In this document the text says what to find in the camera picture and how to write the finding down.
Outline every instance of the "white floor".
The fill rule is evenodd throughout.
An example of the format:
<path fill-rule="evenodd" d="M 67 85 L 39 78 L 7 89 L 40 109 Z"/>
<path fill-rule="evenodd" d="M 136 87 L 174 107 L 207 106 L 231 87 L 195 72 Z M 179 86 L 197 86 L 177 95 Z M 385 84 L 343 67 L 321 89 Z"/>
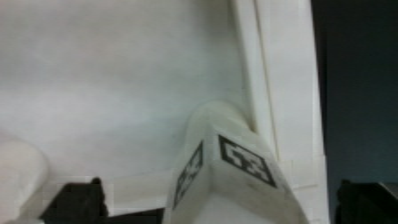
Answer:
<path fill-rule="evenodd" d="M 51 178 L 172 167 L 199 104 L 245 108 L 227 0 L 0 1 L 0 131 Z"/>

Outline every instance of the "black object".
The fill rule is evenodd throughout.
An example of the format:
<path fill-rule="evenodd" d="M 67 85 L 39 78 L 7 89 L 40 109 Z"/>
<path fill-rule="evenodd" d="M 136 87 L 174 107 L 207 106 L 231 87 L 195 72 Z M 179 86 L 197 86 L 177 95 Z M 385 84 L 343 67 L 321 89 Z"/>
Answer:
<path fill-rule="evenodd" d="M 398 199 L 385 186 L 343 180 L 335 224 L 398 224 Z"/>
<path fill-rule="evenodd" d="M 99 178 L 88 184 L 65 184 L 40 215 L 46 224 L 97 224 L 108 210 Z"/>
<path fill-rule="evenodd" d="M 163 209 L 110 217 L 104 224 L 161 224 Z"/>

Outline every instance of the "black square pattern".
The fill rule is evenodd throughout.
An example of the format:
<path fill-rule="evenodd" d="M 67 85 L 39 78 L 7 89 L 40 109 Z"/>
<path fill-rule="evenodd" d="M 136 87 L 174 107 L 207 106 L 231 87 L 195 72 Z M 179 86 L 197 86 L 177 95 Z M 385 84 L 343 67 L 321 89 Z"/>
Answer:
<path fill-rule="evenodd" d="M 261 156 L 252 153 L 225 137 L 218 135 L 222 160 L 273 188 L 275 180 Z"/>
<path fill-rule="evenodd" d="M 190 158 L 188 164 L 184 166 L 183 172 L 177 177 L 177 187 L 175 187 L 175 195 L 174 195 L 174 209 L 177 207 L 179 201 L 183 199 L 184 193 L 190 188 L 190 184 L 195 180 L 199 171 L 202 168 L 202 142 L 199 144 L 193 156 Z"/>

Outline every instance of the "blurry white object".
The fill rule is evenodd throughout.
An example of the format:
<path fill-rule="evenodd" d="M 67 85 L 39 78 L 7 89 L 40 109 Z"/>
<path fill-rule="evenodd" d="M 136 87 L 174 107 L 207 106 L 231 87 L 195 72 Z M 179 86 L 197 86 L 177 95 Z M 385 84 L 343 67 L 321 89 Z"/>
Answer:
<path fill-rule="evenodd" d="M 252 126 L 311 223 L 328 223 L 327 171 L 309 0 L 234 0 Z"/>
<path fill-rule="evenodd" d="M 0 223 L 17 219 L 48 177 L 40 152 L 16 141 L 0 144 Z"/>
<path fill-rule="evenodd" d="M 163 224 L 239 223 L 236 217 L 250 224 L 307 223 L 271 152 L 234 107 L 213 102 L 190 120 Z"/>

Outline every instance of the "dark background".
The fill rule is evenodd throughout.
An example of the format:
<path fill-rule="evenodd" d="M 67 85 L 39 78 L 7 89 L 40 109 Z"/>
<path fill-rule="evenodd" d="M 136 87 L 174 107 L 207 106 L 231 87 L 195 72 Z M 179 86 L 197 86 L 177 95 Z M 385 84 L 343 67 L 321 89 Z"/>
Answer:
<path fill-rule="evenodd" d="M 341 179 L 398 182 L 398 1 L 312 0 L 330 214 Z"/>

